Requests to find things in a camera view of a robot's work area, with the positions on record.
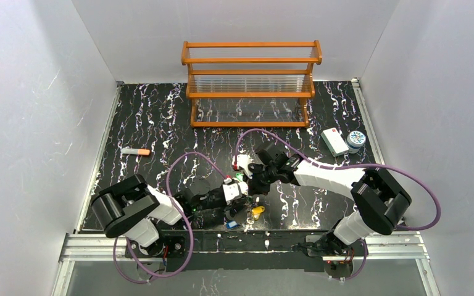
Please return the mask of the blue key tag front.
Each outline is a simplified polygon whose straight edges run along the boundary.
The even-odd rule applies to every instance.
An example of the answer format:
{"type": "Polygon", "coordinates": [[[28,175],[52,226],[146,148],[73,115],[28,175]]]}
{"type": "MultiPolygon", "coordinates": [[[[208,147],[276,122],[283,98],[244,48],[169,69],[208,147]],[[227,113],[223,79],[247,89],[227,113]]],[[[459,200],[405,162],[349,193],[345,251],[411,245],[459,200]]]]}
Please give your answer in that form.
{"type": "Polygon", "coordinates": [[[237,228],[239,226],[239,224],[236,222],[236,221],[228,221],[226,224],[225,224],[225,227],[227,229],[234,229],[234,228],[237,228]]]}

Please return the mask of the green key tag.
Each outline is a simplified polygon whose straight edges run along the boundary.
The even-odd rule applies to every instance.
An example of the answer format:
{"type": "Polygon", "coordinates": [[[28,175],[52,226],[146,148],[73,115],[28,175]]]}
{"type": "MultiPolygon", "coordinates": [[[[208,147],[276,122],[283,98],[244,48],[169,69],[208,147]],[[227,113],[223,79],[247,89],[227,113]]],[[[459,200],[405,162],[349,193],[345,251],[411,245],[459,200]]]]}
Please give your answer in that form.
{"type": "Polygon", "coordinates": [[[236,173],[235,178],[239,181],[242,182],[244,180],[244,175],[242,173],[236,173]]]}

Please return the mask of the cluster of tagged keys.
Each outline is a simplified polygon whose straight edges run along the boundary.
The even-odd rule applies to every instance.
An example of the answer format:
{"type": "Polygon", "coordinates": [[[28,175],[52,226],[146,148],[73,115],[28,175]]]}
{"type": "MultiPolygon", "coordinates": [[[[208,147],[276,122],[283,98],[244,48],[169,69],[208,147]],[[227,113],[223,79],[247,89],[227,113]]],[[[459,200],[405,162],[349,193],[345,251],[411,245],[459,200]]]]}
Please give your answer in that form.
{"type": "Polygon", "coordinates": [[[259,205],[258,201],[259,199],[256,199],[255,202],[252,202],[251,199],[246,198],[232,202],[225,208],[225,224],[228,221],[236,221],[239,224],[238,228],[247,224],[253,224],[260,218],[262,213],[254,216],[252,215],[251,210],[258,206],[264,206],[259,205]]]}

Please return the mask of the yellow key tag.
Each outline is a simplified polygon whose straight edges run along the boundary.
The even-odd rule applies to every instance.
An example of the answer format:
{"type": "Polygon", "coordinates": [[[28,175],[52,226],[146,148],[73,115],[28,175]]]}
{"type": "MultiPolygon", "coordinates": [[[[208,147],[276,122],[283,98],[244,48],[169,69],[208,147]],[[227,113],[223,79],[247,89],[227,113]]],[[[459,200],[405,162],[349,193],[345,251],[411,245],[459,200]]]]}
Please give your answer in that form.
{"type": "Polygon", "coordinates": [[[251,210],[251,213],[252,215],[260,215],[261,213],[263,213],[265,211],[265,207],[264,206],[258,206],[258,207],[255,207],[251,210]]]}

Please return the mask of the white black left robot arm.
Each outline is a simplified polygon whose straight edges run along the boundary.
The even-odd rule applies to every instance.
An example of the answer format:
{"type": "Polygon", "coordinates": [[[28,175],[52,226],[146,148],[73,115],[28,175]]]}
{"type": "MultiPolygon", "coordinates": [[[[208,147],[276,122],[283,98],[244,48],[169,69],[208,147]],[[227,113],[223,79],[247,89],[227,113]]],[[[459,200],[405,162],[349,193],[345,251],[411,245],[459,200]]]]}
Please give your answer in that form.
{"type": "Polygon", "coordinates": [[[195,178],[180,192],[167,195],[134,175],[100,191],[91,209],[106,237],[126,236],[150,247],[160,239],[154,220],[173,226],[186,217],[192,229],[220,226],[235,220],[248,193],[248,184],[237,178],[226,178],[217,188],[195,178]]]}

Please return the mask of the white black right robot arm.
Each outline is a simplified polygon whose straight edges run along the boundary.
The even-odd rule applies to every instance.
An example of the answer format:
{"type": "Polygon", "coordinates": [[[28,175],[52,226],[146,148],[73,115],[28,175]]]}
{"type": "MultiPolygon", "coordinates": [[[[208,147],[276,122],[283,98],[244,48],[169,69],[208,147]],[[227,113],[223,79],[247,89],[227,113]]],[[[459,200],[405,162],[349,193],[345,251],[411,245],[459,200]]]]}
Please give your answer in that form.
{"type": "Polygon", "coordinates": [[[267,195],[270,186],[279,181],[351,199],[357,207],[354,213],[341,218],[316,242],[301,244],[322,255],[339,255],[373,233],[390,235],[412,203],[405,189],[384,168],[332,169],[331,165],[284,153],[262,157],[260,163],[239,154],[234,168],[244,171],[249,195],[267,195]]]}

